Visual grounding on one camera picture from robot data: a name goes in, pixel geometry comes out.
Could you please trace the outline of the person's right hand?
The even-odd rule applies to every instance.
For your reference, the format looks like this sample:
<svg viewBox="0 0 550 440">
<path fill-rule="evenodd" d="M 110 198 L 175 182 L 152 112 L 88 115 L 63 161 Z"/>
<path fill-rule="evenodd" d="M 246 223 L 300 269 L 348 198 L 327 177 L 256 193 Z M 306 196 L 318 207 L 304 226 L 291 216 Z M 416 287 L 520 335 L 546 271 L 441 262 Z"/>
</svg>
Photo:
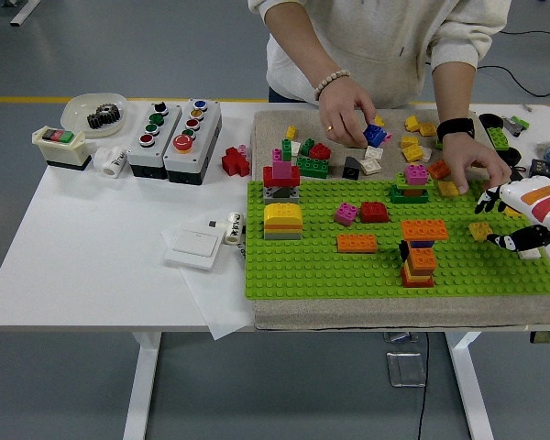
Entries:
<svg viewBox="0 0 550 440">
<path fill-rule="evenodd" d="M 357 110 L 367 124 L 375 122 L 376 107 L 350 77 L 342 76 L 326 85 L 319 95 L 319 116 L 326 137 L 346 147 L 365 149 L 368 141 Z"/>
</svg>

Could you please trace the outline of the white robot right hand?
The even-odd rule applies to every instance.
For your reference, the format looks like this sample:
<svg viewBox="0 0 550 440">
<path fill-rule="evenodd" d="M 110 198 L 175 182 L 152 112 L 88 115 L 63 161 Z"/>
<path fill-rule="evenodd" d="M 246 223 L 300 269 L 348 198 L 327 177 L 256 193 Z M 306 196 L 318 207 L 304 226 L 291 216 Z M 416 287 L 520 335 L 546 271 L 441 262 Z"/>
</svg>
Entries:
<svg viewBox="0 0 550 440">
<path fill-rule="evenodd" d="M 490 212 L 496 203 L 498 211 L 506 207 L 524 214 L 533 225 L 518 229 L 506 236 L 489 234 L 487 240 L 509 251 L 520 252 L 550 244 L 550 179 L 534 176 L 511 181 L 487 189 L 481 194 L 475 213 Z"/>
</svg>

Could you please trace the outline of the person's left hand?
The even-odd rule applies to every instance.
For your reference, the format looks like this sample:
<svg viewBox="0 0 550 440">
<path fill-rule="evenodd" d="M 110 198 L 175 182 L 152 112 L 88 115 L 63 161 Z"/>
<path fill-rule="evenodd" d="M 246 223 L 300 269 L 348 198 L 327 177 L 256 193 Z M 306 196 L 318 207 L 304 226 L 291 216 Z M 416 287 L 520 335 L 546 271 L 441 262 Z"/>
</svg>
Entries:
<svg viewBox="0 0 550 440">
<path fill-rule="evenodd" d="M 466 172 L 472 165 L 478 164 L 487 171 L 487 189 L 506 183 L 512 173 L 495 149 L 478 143 L 467 133 L 444 136 L 443 159 L 460 194 L 468 191 Z"/>
</svg>

